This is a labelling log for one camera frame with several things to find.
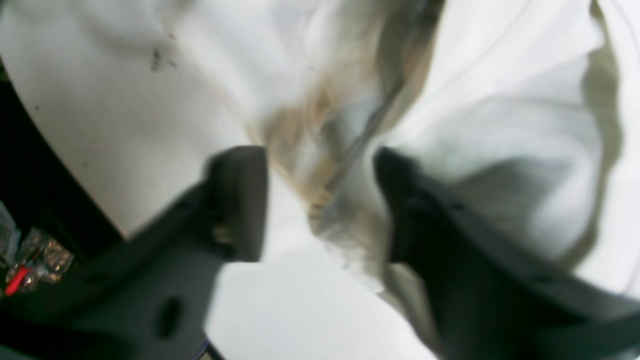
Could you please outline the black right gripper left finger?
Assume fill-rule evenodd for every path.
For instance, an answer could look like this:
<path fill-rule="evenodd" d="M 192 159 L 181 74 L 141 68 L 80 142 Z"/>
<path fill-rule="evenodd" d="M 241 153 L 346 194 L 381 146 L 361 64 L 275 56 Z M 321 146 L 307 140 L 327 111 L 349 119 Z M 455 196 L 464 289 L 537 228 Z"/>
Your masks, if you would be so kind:
<path fill-rule="evenodd" d="M 267 203 L 265 149 L 218 153 L 132 241 L 3 301 L 1 358 L 192 360 L 218 272 L 260 260 Z"/>

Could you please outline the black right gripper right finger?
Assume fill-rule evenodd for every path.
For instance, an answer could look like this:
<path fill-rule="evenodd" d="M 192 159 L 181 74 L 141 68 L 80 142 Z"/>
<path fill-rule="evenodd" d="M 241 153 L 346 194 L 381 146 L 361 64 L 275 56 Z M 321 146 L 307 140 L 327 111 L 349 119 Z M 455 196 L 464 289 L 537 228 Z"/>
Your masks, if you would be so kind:
<path fill-rule="evenodd" d="M 390 261 L 425 287 L 446 360 L 637 360 L 639 302 L 528 253 L 416 162 L 380 148 Z"/>

